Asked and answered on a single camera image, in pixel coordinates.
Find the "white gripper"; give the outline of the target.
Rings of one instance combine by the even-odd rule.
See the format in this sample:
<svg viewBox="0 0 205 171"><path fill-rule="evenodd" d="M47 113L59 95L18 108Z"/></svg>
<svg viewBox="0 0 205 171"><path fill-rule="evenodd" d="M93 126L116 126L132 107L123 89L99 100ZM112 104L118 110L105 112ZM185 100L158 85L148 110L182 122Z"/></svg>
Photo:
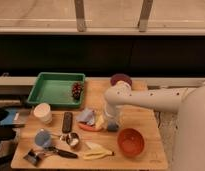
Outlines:
<svg viewBox="0 0 205 171"><path fill-rule="evenodd" d="M104 116L100 115L98 117L95 124L95 128L101 129L105 121L107 124L120 125L120 115L121 115L121 110L119 107L106 105L104 108Z"/></svg>

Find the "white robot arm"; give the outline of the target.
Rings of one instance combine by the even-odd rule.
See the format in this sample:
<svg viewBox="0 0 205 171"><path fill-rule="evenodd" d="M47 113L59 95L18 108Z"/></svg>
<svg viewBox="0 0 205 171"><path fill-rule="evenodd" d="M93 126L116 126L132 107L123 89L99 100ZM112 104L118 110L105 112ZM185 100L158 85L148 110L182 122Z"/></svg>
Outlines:
<svg viewBox="0 0 205 171"><path fill-rule="evenodd" d="M132 105L176 113L178 130L172 171L205 171L205 85L135 91L117 79L104 93L107 120L120 114L120 106Z"/></svg>

